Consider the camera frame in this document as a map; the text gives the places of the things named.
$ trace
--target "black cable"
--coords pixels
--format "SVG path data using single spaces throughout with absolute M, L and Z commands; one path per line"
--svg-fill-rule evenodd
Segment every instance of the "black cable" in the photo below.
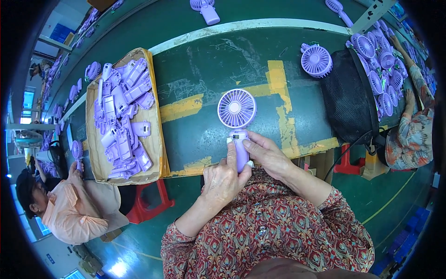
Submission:
M 370 133 L 372 130 L 366 132 L 364 135 L 360 136 L 357 140 L 355 140 L 354 143 L 350 144 L 350 146 L 347 148 L 346 151 L 342 152 L 341 156 L 333 163 L 333 165 L 331 166 L 330 170 L 327 172 L 327 174 L 325 175 L 324 181 L 327 180 L 328 175 L 331 173 L 331 171 L 334 169 L 334 167 L 336 166 L 336 163 L 339 162 L 339 160 L 344 156 L 345 153 L 347 153 L 347 151 L 350 150 L 350 148 L 355 145 L 360 139 L 362 139 L 365 135 L 367 135 L 368 133 Z

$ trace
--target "floral shirt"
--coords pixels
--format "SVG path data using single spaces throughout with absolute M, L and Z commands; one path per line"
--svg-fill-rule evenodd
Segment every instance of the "floral shirt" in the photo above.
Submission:
M 319 207 L 261 168 L 196 237 L 171 224 L 162 239 L 165 278 L 244 278 L 270 258 L 297 260 L 315 271 L 367 272 L 372 239 L 341 192 L 332 188 Z
M 422 167 L 434 159 L 432 152 L 434 97 L 418 66 L 414 64 L 409 72 L 425 108 L 413 116 L 403 113 L 398 129 L 392 129 L 388 133 L 386 162 L 394 170 Z

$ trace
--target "wrinkled hand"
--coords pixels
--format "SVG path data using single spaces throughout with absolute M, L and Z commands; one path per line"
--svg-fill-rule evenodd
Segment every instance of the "wrinkled hand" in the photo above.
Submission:
M 204 189 L 201 195 L 207 202 L 221 210 L 243 189 L 251 177 L 253 166 L 252 161 L 248 162 L 237 175 L 235 144 L 232 138 L 228 138 L 227 157 L 221 159 L 218 165 L 203 170 Z
M 294 166 L 290 159 L 277 147 L 269 138 L 248 131 L 250 141 L 243 140 L 243 146 L 249 152 L 252 159 L 262 164 L 263 169 L 272 178 L 284 181 L 291 166 Z

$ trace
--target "bag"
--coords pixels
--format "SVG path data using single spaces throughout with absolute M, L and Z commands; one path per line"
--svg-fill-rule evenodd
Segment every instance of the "bag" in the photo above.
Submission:
M 333 69 L 321 81 L 328 122 L 339 138 L 364 144 L 374 155 L 385 138 L 379 134 L 375 97 L 362 63 L 352 49 L 338 50 L 331 58 Z M 370 143 L 376 145 L 374 152 Z

